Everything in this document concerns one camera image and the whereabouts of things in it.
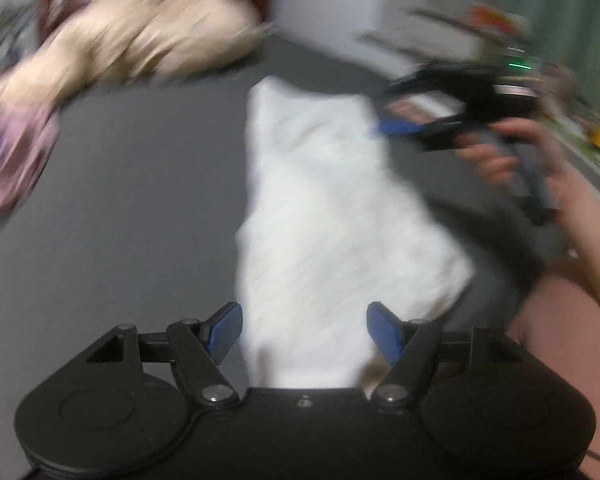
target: metal screw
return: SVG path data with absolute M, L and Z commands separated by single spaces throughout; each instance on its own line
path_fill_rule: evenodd
M 409 395 L 407 389 L 400 384 L 383 384 L 378 387 L 376 394 L 387 404 L 403 402 Z
M 221 403 L 230 399 L 235 392 L 224 384 L 212 384 L 202 389 L 202 396 L 209 402 Z
M 308 395 L 303 395 L 302 399 L 298 400 L 296 406 L 298 408 L 310 408 L 314 405 L 314 402 L 311 400 L 311 397 Z

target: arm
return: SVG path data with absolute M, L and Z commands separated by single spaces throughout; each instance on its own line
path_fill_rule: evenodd
M 600 200 L 588 182 L 565 163 L 557 143 L 539 123 L 507 119 L 492 127 L 504 136 L 530 139 L 542 148 L 549 173 L 547 181 L 560 203 L 558 224 L 578 251 L 600 305 Z M 485 179 L 506 187 L 517 164 L 515 158 L 501 156 L 494 146 L 475 144 L 471 136 L 459 139 L 459 145 L 463 148 L 462 158 L 475 164 Z
M 589 285 L 600 305 L 600 200 L 581 176 L 574 176 L 573 181 L 579 191 L 561 211 L 558 222 L 578 251 Z

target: human hand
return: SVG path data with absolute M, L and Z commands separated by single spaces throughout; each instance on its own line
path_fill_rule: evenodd
M 541 124 L 529 119 L 510 118 L 490 124 L 490 127 L 502 136 L 529 140 L 540 147 L 546 165 L 547 185 L 562 212 L 569 210 L 586 192 L 586 183 L 565 163 L 557 141 Z M 485 180 L 497 188 L 507 189 L 519 165 L 517 158 L 503 155 L 492 144 L 479 144 L 472 134 L 459 136 L 456 145 L 460 148 L 459 156 L 474 165 Z

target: forearm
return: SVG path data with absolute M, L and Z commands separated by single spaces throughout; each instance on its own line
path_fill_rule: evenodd
M 574 176 L 574 198 L 558 217 L 558 222 L 578 252 L 590 287 L 600 303 L 600 200 L 584 179 Z

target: beige cloth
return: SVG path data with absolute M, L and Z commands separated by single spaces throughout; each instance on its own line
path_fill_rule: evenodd
M 263 36 L 248 0 L 94 0 L 0 77 L 0 107 L 57 105 L 98 80 L 218 68 Z

